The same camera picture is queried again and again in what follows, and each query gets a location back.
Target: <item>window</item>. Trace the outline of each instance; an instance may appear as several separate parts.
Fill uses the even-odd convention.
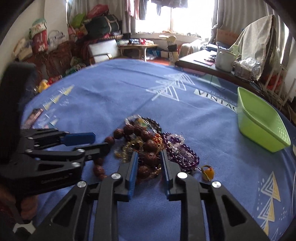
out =
[[[214,0],[188,0],[188,8],[162,7],[157,15],[156,4],[147,3],[146,20],[136,20],[136,32],[161,33],[172,30],[179,34],[211,36]]]

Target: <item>red bag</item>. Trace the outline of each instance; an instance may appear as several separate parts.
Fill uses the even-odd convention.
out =
[[[109,11],[108,5],[98,4],[94,6],[92,10],[89,11],[89,13],[87,14],[87,18],[90,19],[96,16],[100,16],[108,11]]]
[[[47,49],[47,30],[43,30],[41,33],[35,34],[33,37],[33,53],[37,54],[47,51]]]

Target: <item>human hand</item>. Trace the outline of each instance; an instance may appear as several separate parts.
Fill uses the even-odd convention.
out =
[[[0,184],[0,202],[4,205],[15,205],[15,197],[9,192],[9,190]],[[21,202],[21,217],[24,220],[31,220],[36,216],[38,206],[38,196],[27,197]]]

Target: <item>basket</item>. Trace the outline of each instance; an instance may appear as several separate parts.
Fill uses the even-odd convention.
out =
[[[270,152],[291,145],[286,127],[277,113],[263,99],[238,87],[237,119],[240,132]]]

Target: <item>blue bedsheet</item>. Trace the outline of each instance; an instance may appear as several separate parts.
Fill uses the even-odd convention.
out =
[[[43,91],[27,105],[23,120],[43,105],[48,110],[35,128],[48,125],[71,133],[94,132],[97,143],[133,114],[155,119],[163,131],[183,135],[200,157],[200,165],[214,168],[215,180],[225,185],[272,241],[281,237],[296,214],[295,203],[291,211],[296,170],[291,148],[270,153],[239,132],[234,84],[138,60],[111,60]],[[294,144],[296,129],[280,115]],[[119,166],[113,150],[104,163],[108,175]],[[89,161],[83,170],[82,178],[89,184],[98,181],[92,167]],[[194,176],[201,180],[200,173]],[[37,225],[70,189],[39,196]],[[180,208],[180,202],[166,200],[161,177],[137,185],[133,199],[118,205],[119,240],[179,240]]]

